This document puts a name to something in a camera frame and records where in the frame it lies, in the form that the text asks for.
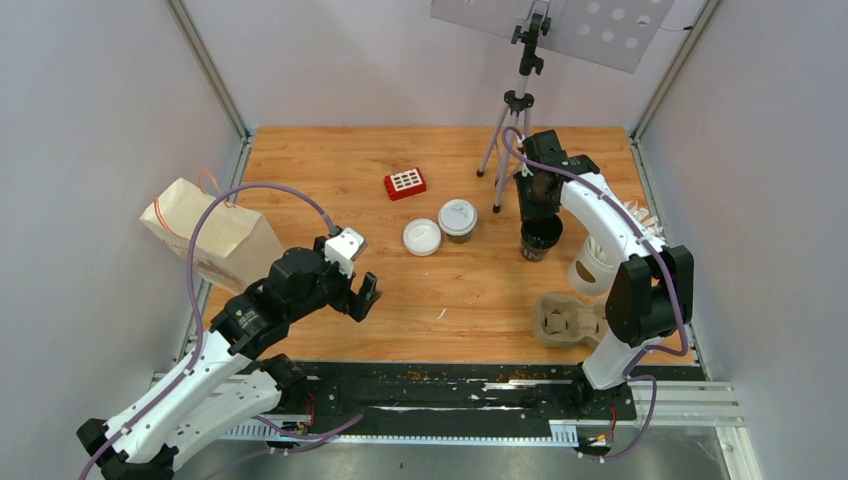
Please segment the white plastic cup lid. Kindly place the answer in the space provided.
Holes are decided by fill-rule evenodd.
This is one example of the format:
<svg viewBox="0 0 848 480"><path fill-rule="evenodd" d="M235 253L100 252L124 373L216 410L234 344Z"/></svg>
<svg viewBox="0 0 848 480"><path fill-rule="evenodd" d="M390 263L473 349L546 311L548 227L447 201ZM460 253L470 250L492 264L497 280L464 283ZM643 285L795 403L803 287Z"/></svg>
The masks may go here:
<svg viewBox="0 0 848 480"><path fill-rule="evenodd" d="M477 220L476 208L464 199L449 200L438 212L440 228L451 236L464 236L471 233Z"/></svg>

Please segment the brown coffee cup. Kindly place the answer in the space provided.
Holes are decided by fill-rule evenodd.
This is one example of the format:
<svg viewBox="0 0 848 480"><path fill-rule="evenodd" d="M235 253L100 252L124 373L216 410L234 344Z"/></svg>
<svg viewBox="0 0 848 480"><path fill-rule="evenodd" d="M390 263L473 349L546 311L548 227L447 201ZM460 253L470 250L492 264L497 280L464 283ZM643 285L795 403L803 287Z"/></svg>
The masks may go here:
<svg viewBox="0 0 848 480"><path fill-rule="evenodd" d="M456 243L456 244L462 244L462 243L468 242L472 238L473 231L468 230L466 232L463 232L462 234L454 234L454 233L450 233L450 232L445 231L445 235L446 235L446 238L450 242L453 242L453 243Z"/></svg>

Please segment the brown paper bag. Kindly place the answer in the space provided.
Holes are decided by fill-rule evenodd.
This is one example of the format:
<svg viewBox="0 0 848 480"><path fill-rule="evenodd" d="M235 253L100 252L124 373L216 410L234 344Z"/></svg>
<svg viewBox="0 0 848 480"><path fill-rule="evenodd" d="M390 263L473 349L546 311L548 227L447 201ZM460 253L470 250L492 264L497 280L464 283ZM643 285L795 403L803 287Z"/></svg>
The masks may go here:
<svg viewBox="0 0 848 480"><path fill-rule="evenodd" d="M179 178L146 207L139 220L181 259L190 237L214 197ZM224 202L201 227L193 255L194 272L232 293L242 293L265 277L284 253L265 216Z"/></svg>

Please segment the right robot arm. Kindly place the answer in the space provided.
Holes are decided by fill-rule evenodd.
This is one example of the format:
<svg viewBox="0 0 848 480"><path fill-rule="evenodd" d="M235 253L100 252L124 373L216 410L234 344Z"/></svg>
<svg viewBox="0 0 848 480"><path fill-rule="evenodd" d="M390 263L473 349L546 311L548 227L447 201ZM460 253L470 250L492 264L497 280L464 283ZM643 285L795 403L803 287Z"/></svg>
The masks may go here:
<svg viewBox="0 0 848 480"><path fill-rule="evenodd" d="M583 382L571 403L584 417L596 417L611 403L610 389L629 378L649 351L664 351L662 340L683 334L692 317L694 258L683 245L670 247L628 210L586 155L570 157L555 131L502 139L523 163L515 176L523 219L540 221L559 210L572 214L614 267L605 304L608 330L582 363Z"/></svg>

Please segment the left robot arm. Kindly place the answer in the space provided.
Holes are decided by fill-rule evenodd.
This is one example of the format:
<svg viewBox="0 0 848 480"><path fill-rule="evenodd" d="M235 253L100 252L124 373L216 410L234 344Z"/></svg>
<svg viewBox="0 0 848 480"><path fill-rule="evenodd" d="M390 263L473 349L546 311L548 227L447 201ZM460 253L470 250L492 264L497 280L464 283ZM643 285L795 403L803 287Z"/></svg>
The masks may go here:
<svg viewBox="0 0 848 480"><path fill-rule="evenodd" d="M277 408L298 411L305 375L287 356L262 353L290 327L325 307L360 322L381 296L365 274L352 291L348 264L323 247L286 250L266 277L234 296L189 355L153 388L108 420L91 418L77 437L90 458L80 476L171 479L194 455L244 420Z"/></svg>

